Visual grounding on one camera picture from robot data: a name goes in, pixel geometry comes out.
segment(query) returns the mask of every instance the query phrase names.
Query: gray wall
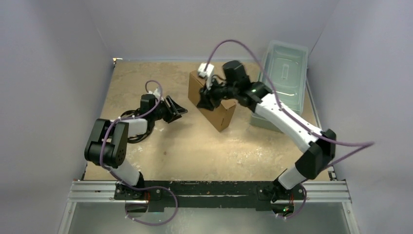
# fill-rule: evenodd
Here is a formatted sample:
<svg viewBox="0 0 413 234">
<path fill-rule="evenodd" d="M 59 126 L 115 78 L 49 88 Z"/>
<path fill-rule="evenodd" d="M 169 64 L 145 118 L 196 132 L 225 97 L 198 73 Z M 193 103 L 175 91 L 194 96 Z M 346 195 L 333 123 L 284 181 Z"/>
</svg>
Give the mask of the gray wall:
<svg viewBox="0 0 413 234">
<path fill-rule="evenodd" d="M 82 0 L 7 0 L 0 7 L 0 227 L 59 227 L 112 59 Z"/>
<path fill-rule="evenodd" d="M 341 0 L 310 55 L 323 127 L 376 141 L 336 167 L 366 234 L 413 230 L 412 22 L 411 0 Z"/>
<path fill-rule="evenodd" d="M 206 59 L 239 39 L 263 55 L 272 39 L 312 49 L 338 0 L 85 0 L 113 57 Z M 227 44 L 215 59 L 250 59 Z"/>
</svg>

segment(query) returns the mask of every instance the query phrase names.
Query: plastic bin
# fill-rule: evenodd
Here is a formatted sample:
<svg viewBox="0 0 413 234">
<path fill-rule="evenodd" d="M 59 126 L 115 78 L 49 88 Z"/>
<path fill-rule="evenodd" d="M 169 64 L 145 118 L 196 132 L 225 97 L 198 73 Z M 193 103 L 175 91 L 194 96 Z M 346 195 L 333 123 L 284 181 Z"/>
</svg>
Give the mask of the plastic bin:
<svg viewBox="0 0 413 234">
<path fill-rule="evenodd" d="M 273 40 L 264 54 L 264 70 L 272 80 L 280 100 L 298 115 L 304 108 L 305 79 L 307 71 L 308 48 Z M 259 81 L 271 88 L 262 73 Z M 268 120 L 252 114 L 251 125 L 279 131 Z"/>
</svg>

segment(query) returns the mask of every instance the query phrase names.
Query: purple hose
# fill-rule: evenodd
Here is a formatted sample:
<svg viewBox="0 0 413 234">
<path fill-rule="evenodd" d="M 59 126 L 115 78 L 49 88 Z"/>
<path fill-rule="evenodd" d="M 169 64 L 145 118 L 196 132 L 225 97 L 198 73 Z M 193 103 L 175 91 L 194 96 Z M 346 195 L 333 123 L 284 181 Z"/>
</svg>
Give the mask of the purple hose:
<svg viewBox="0 0 413 234">
<path fill-rule="evenodd" d="M 271 89 L 274 91 L 274 96 L 275 96 L 275 100 L 276 100 L 277 105 L 281 107 L 280 98 L 278 97 L 276 88 L 275 88 L 272 80 L 270 79 L 269 75 L 268 75 L 267 72 L 263 69 L 263 66 L 261 65 L 260 61 L 258 61 L 258 59 L 257 59 L 257 57 L 254 55 L 254 53 L 248 48 L 248 46 L 246 46 L 244 43 L 240 42 L 239 40 L 227 39 L 227 40 L 221 41 L 217 46 L 215 46 L 214 50 L 212 51 L 211 55 L 210 55 L 209 58 L 208 58 L 208 61 L 206 62 L 206 66 L 205 66 L 204 71 L 207 70 L 207 67 L 208 67 L 208 65 L 210 64 L 211 59 L 212 59 L 212 57 L 214 56 L 214 54 L 215 54 L 215 52 L 217 51 L 217 49 L 218 49 L 222 44 L 224 44 L 224 43 L 226 43 L 226 42 L 234 42 L 234 43 L 239 44 L 240 46 L 242 46 L 242 47 L 251 55 L 251 57 L 254 59 L 255 63 L 260 67 L 260 71 L 263 73 L 263 75 L 265 76 L 265 78 L 268 80 L 268 82 L 269 82 L 269 84 L 270 84 L 270 86 L 271 86 Z M 332 139 L 326 138 L 326 137 L 324 137 L 324 136 L 321 136 L 321 135 L 318 135 L 318 134 L 314 133 L 310 128 L 308 128 L 305 124 L 301 123 L 298 119 L 296 119 L 294 116 L 292 116 L 292 115 L 291 115 L 289 112 L 287 112 L 284 108 L 282 109 L 282 111 L 283 111 L 290 119 L 292 119 L 294 122 L 296 122 L 296 123 L 297 123 L 299 126 L 301 126 L 303 129 L 305 129 L 305 130 L 308 132 L 308 134 L 312 134 L 313 136 L 316 136 L 316 137 L 318 137 L 319 139 L 325 140 L 325 141 L 327 141 L 327 142 L 329 142 L 329 143 L 332 143 L 332 144 L 342 145 L 342 146 L 349 146 L 349 147 L 358 147 L 357 149 L 351 151 L 350 153 L 348 153 L 348 154 L 340 157 L 340 158 L 337 159 L 336 161 L 331 162 L 331 163 L 328 164 L 323 170 L 325 170 L 325 169 L 327 169 L 328 167 L 331 167 L 331 166 L 333 166 L 333 165 L 335 165 L 335 164 L 337 164 L 337 163 L 345 160 L 346 158 L 352 156 L 353 154 L 355 154 L 355 153 L 357 153 L 357 152 L 359 152 L 359 151 L 361 151 L 361 150 L 363 150 L 363 149 L 365 149 L 365 148 L 368 148 L 368 147 L 374 145 L 374 142 L 373 142 L 373 141 L 370 141 L 370 142 L 362 142 L 362 143 L 348 143 L 348 142 L 336 141 L 336 140 L 332 140 Z M 292 217 L 298 215 L 298 214 L 301 212 L 302 208 L 304 207 L 305 201 L 306 201 L 306 199 L 307 199 L 307 191 L 305 190 L 305 188 L 304 188 L 304 186 L 303 186 L 302 184 L 300 184 L 300 185 L 302 186 L 303 190 L 305 191 L 304 201 L 302 202 L 302 205 L 300 206 L 300 208 L 299 208 L 296 212 L 294 212 L 291 216 L 289 216 L 288 218 L 292 218 Z"/>
<path fill-rule="evenodd" d="M 162 86 L 161 86 L 161 84 L 160 84 L 159 82 L 155 81 L 155 80 L 148 80 L 148 81 L 145 83 L 145 90 L 146 90 L 146 92 L 148 91 L 147 86 L 148 86 L 148 83 L 150 83 L 150 82 L 154 82 L 154 83 L 156 83 L 156 84 L 158 85 L 158 87 L 159 87 L 159 89 L 160 89 L 160 90 L 159 90 L 159 92 L 160 92 L 160 97 L 159 97 L 158 101 L 155 103 L 155 106 L 152 107 L 152 109 L 150 109 L 148 112 L 146 112 L 146 113 L 144 113 L 144 114 L 142 114 L 142 115 L 140 115 L 140 116 L 136 116 L 136 118 L 142 118 L 142 117 L 145 117 L 145 116 L 147 116 L 148 114 L 150 114 L 153 110 L 156 109 L 156 107 L 159 105 L 159 103 L 160 103 L 160 101 L 161 101 L 161 98 L 162 98 Z M 173 199 L 175 200 L 175 211 L 173 212 L 172 216 L 171 216 L 169 219 L 167 219 L 167 220 L 165 220 L 165 221 L 163 221 L 163 222 L 160 222 L 160 223 L 148 223 L 148 222 L 144 222 L 144 221 L 141 221 L 141 220 L 132 218 L 132 217 L 130 217 L 130 216 L 128 215 L 128 213 L 127 213 L 127 211 L 126 211 L 126 209 L 125 209 L 126 214 L 127 214 L 127 217 L 130 218 L 131 220 L 135 221 L 135 222 L 138 222 L 138 223 L 141 223 L 141 224 L 145 224 L 145 225 L 148 225 L 148 226 L 160 226 L 160 225 L 164 225 L 164 224 L 168 223 L 169 221 L 171 221 L 171 220 L 176 216 L 176 213 L 178 212 L 178 199 L 176 198 L 175 194 L 173 194 L 173 192 L 172 192 L 171 190 L 169 190 L 168 188 L 161 187 L 161 186 L 152 186 L 152 187 L 146 187 L 146 188 L 141 188 L 141 189 L 135 188 L 135 187 L 133 187 L 132 185 L 124 182 L 124 181 L 123 181 L 121 178 L 119 178 L 115 173 L 113 173 L 109 167 L 106 167 L 106 166 L 103 164 L 103 151 L 104 151 L 105 146 L 106 146 L 106 141 L 107 141 L 108 138 L 109 138 L 109 133 L 111 132 L 112 128 L 114 127 L 114 125 L 115 125 L 117 122 L 119 122 L 120 120 L 128 120 L 128 119 L 134 119 L 134 117 L 126 117 L 126 118 L 122 118 L 122 119 L 115 119 L 115 120 L 109 125 L 109 128 L 106 130 L 105 137 L 103 138 L 103 142 L 102 142 L 102 148 L 101 148 L 101 150 L 100 150 L 100 157 L 99 157 L 100 166 L 101 166 L 102 168 L 108 170 L 108 171 L 111 173 L 111 175 L 112 175 L 115 179 L 117 179 L 119 182 L 125 184 L 127 187 L 129 187 L 129 188 L 131 188 L 131 189 L 133 189 L 133 190 L 136 190 L 136 191 L 145 191 L 145 190 L 149 190 L 149 189 L 163 189 L 163 190 L 168 191 L 168 192 L 172 195 Z"/>
</svg>

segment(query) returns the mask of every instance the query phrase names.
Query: purple cable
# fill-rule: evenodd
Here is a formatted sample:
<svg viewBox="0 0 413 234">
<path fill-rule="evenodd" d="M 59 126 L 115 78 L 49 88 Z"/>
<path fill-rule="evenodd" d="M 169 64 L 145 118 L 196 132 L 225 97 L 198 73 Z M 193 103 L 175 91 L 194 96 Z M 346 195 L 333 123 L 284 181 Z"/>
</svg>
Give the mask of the purple cable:
<svg viewBox="0 0 413 234">
<path fill-rule="evenodd" d="M 144 191 L 144 190 L 149 190 L 149 189 L 163 189 L 163 190 L 168 191 L 168 192 L 172 195 L 173 199 L 175 200 L 175 211 L 173 212 L 172 216 L 171 216 L 169 219 L 167 219 L 167 220 L 165 220 L 165 221 L 163 221 L 163 222 L 160 222 L 160 223 L 148 223 L 148 222 L 144 222 L 144 221 L 141 221 L 141 220 L 132 218 L 132 217 L 130 217 L 130 216 L 128 215 L 128 213 L 127 213 L 127 211 L 126 211 L 126 209 L 125 209 L 128 218 L 130 218 L 131 220 L 133 220 L 133 221 L 135 221 L 135 222 L 138 222 L 138 223 L 141 223 L 141 224 L 145 224 L 145 225 L 148 225 L 148 226 L 160 226 L 160 225 L 164 225 L 164 224 L 168 223 L 169 221 L 171 221 L 171 220 L 176 216 L 176 213 L 178 212 L 178 199 L 176 198 L 175 194 L 173 194 L 173 192 L 172 192 L 171 190 L 169 190 L 168 188 L 165 188 L 165 187 L 162 187 L 162 186 L 152 186 L 152 187 L 146 187 L 146 188 L 141 188 L 141 189 L 135 188 L 135 187 L 133 187 L 132 185 L 124 182 L 124 181 L 123 181 L 121 178 L 119 178 L 115 173 L 113 173 L 109 167 L 106 167 L 106 166 L 103 164 L 103 151 L 104 151 L 105 146 L 106 146 L 106 141 L 107 141 L 108 138 L 109 138 L 109 133 L 111 132 L 111 130 L 112 130 L 112 128 L 114 127 L 114 125 L 115 125 L 117 122 L 121 121 L 121 120 L 128 120 L 128 119 L 145 117 L 145 116 L 149 115 L 153 110 L 155 110 L 156 107 L 159 105 L 159 103 L 160 103 L 160 101 L 161 101 L 161 98 L 162 98 L 162 86 L 161 86 L 161 84 L 160 84 L 159 82 L 157 82 L 157 81 L 155 81 L 155 80 L 148 80 L 148 81 L 145 83 L 145 90 L 146 90 L 146 92 L 148 91 L 148 88 L 147 88 L 148 83 L 151 83 L 151 82 L 156 83 L 156 84 L 158 85 L 158 87 L 159 87 L 160 97 L 159 97 L 158 101 L 155 103 L 155 106 L 152 107 L 152 109 L 150 109 L 148 112 L 146 112 L 146 113 L 144 113 L 144 114 L 142 114 L 142 115 L 139 115 L 139 116 L 136 116 L 136 117 L 126 117 L 126 118 L 122 118 L 122 119 L 119 119 L 119 118 L 118 118 L 118 119 L 115 119 L 115 120 L 109 125 L 108 129 L 106 130 L 105 137 L 103 138 L 102 148 L 101 148 L 101 150 L 100 150 L 99 163 L 100 163 L 100 166 L 101 166 L 102 168 L 104 168 L 105 170 L 108 170 L 115 179 L 117 179 L 119 182 L 125 184 L 128 188 L 131 188 L 131 189 L 136 190 L 136 191 Z"/>
<path fill-rule="evenodd" d="M 246 46 L 244 43 L 240 42 L 239 40 L 227 39 L 227 40 L 221 41 L 218 45 L 216 45 L 215 48 L 214 48 L 214 50 L 212 51 L 211 55 L 209 56 L 207 62 L 206 62 L 206 66 L 205 66 L 204 71 L 207 70 L 207 67 L 208 67 L 208 65 L 210 64 L 211 59 L 212 59 L 212 57 L 214 56 L 214 54 L 215 54 L 215 52 L 217 51 L 217 49 L 218 49 L 222 44 L 224 44 L 224 43 L 226 43 L 226 42 L 234 42 L 234 43 L 236 43 L 236 44 L 239 44 L 240 46 L 242 46 L 242 47 L 251 55 L 251 57 L 254 59 L 255 63 L 260 67 L 260 71 L 263 73 L 263 75 L 265 76 L 265 78 L 268 80 L 268 82 L 269 82 L 269 84 L 270 84 L 270 86 L 271 86 L 271 89 L 274 91 L 274 96 L 275 96 L 275 100 L 276 100 L 277 105 L 280 106 L 280 107 L 282 107 L 282 106 L 281 106 L 280 98 L 278 97 L 278 94 L 277 94 L 277 90 L 276 90 L 276 88 L 275 88 L 272 80 L 270 79 L 269 75 L 268 75 L 267 72 L 263 69 L 263 66 L 261 65 L 261 63 L 260 63 L 260 61 L 257 59 L 257 57 L 254 55 L 254 53 L 248 48 L 248 46 Z M 303 129 L 305 129 L 305 130 L 308 132 L 308 134 L 312 134 L 313 136 L 316 136 L 316 137 L 318 137 L 319 139 L 325 140 L 325 141 L 327 141 L 327 142 L 329 142 L 329 143 L 332 143 L 332 144 L 342 145 L 342 146 L 348 146 L 348 147 L 358 147 L 357 149 L 351 151 L 350 153 L 348 153 L 348 154 L 340 157 L 340 158 L 337 159 L 336 161 L 333 161 L 333 162 L 331 162 L 330 164 L 328 164 L 328 165 L 323 169 L 323 171 L 324 171 L 325 169 L 327 169 L 327 168 L 329 168 L 329 167 L 331 167 L 331 166 L 333 166 L 333 165 L 335 165 L 335 164 L 337 164 L 337 163 L 345 160 L 346 158 L 352 156 L 353 154 L 355 154 L 355 153 L 357 153 L 357 152 L 359 152 L 359 151 L 361 151 L 361 150 L 363 150 L 363 149 L 365 149 L 365 148 L 368 148 L 368 147 L 374 145 L 374 142 L 373 142 L 373 141 L 370 141 L 370 142 L 362 142 L 362 143 L 348 143 L 348 142 L 336 141 L 336 140 L 332 140 L 332 139 L 326 138 L 326 137 L 324 137 L 324 136 L 321 136 L 321 135 L 318 135 L 318 134 L 314 133 L 310 128 L 308 128 L 305 124 L 301 123 L 298 119 L 296 119 L 294 116 L 292 116 L 292 115 L 291 115 L 289 112 L 287 112 L 284 108 L 281 108 L 280 110 L 283 111 L 290 119 L 292 119 L 294 122 L 296 122 L 299 126 L 301 126 Z M 304 186 L 303 186 L 302 184 L 300 184 L 300 185 L 302 186 L 303 190 L 305 191 L 304 201 L 302 202 L 302 205 L 300 206 L 300 208 L 299 208 L 296 212 L 294 212 L 291 216 L 289 216 L 288 218 L 292 218 L 292 217 L 298 215 L 298 214 L 301 212 L 302 208 L 304 207 L 305 201 L 306 201 L 306 199 L 307 199 L 307 191 L 305 190 L 305 188 L 304 188 Z"/>
</svg>

